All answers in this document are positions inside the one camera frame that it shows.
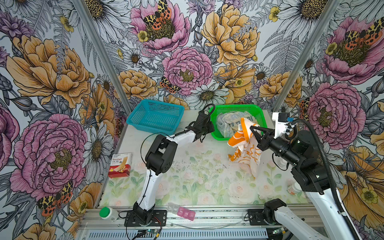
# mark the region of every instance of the green plastic basket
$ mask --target green plastic basket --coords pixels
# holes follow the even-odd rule
[[[261,127],[267,127],[263,110],[257,105],[253,105],[253,104],[217,105],[214,112],[211,115],[211,121],[215,127],[215,131],[211,133],[214,139],[219,141],[227,141],[230,139],[230,137],[223,137],[223,135],[217,129],[216,120],[217,120],[217,115],[219,115],[220,113],[229,113],[233,111],[237,111],[237,112],[247,111],[256,118],[257,123]]]

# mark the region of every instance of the bandage box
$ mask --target bandage box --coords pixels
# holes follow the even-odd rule
[[[108,177],[128,177],[131,171],[132,153],[114,154],[109,166]]]

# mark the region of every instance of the cloth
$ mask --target cloth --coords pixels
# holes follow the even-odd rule
[[[248,118],[251,122],[256,121],[249,112],[220,113],[217,116],[216,125],[223,137],[232,137],[238,130],[241,118]]]
[[[249,128],[259,125],[247,118],[241,118],[240,122],[239,131],[228,140],[228,145],[236,147],[236,151],[233,155],[228,154],[228,157],[232,162],[248,164],[253,177],[257,178],[257,169],[260,164],[262,151],[257,147],[258,142]]]

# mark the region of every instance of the wall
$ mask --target wall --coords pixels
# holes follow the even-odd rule
[[[86,3],[133,106],[155,99],[201,109],[207,103],[271,108],[326,0],[114,1],[120,11]],[[156,22],[158,3],[170,17]],[[107,21],[96,9],[128,19]],[[301,98],[301,84],[298,78],[289,106]]]
[[[69,1],[0,8],[1,235],[74,239],[126,114]]]
[[[336,13],[345,16],[330,22],[303,66],[299,103],[281,107],[308,120],[322,138],[363,240],[384,239],[383,9],[382,1],[341,3]]]

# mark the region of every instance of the green bottle cap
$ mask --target green bottle cap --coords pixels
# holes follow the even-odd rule
[[[107,217],[109,215],[109,213],[111,212],[111,210],[108,208],[108,207],[103,207],[100,212],[99,212],[99,215],[101,217]]]

